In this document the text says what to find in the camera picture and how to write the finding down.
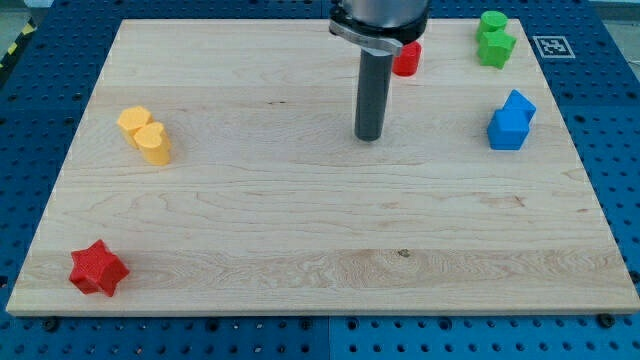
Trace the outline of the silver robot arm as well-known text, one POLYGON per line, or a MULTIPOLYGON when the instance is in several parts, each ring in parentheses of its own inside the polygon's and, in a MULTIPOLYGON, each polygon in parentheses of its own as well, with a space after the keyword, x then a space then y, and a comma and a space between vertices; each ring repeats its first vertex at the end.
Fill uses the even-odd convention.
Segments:
POLYGON ((429 0, 340 0, 330 10, 329 32, 365 54, 399 56, 423 35, 429 11, 429 0))

